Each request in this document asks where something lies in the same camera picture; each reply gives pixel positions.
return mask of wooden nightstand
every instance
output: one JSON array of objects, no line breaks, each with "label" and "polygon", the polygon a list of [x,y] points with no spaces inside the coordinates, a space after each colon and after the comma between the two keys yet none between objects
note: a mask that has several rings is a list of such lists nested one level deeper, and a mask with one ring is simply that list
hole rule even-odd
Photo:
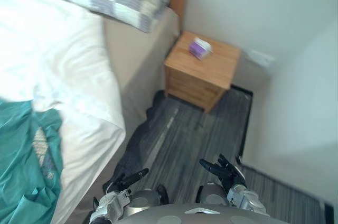
[{"label": "wooden nightstand", "polygon": [[[201,61],[189,52],[196,36],[213,49]],[[239,57],[236,47],[185,31],[165,61],[165,95],[179,97],[208,113],[230,88]]]}]

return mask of white bed sheet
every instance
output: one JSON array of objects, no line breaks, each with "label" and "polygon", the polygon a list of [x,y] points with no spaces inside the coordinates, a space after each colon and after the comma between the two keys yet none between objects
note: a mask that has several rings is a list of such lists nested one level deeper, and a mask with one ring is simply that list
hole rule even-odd
[{"label": "white bed sheet", "polygon": [[0,98],[60,111],[64,223],[125,138],[101,16],[62,0],[0,0]]}]

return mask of floor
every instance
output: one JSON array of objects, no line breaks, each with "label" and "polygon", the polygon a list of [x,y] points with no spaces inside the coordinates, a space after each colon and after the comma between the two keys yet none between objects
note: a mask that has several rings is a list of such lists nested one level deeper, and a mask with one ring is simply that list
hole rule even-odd
[{"label": "floor", "polygon": [[[170,203],[194,202],[200,185],[218,179],[198,160],[215,162],[222,153],[236,163],[245,132],[251,96],[229,90],[209,114],[174,97],[159,93],[148,121],[135,132],[124,157],[115,169],[131,174],[144,167],[149,174],[132,189],[155,189],[164,184]],[[241,167],[248,187],[255,190],[267,212],[291,224],[325,224],[320,202],[254,170]]]}]

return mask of teal cloth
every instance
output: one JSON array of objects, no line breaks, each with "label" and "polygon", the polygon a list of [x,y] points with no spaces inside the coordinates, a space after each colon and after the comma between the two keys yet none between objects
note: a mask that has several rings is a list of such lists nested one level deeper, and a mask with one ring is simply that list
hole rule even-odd
[{"label": "teal cloth", "polygon": [[0,100],[1,224],[50,223],[61,190],[61,123],[56,110]]}]

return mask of tissue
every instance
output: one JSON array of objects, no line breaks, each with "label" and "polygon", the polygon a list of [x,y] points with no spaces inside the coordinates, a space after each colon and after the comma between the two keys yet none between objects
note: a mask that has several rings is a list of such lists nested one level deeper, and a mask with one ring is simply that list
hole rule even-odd
[{"label": "tissue", "polygon": [[195,38],[190,44],[189,51],[199,60],[202,60],[212,52],[210,43],[203,41],[202,39]]}]

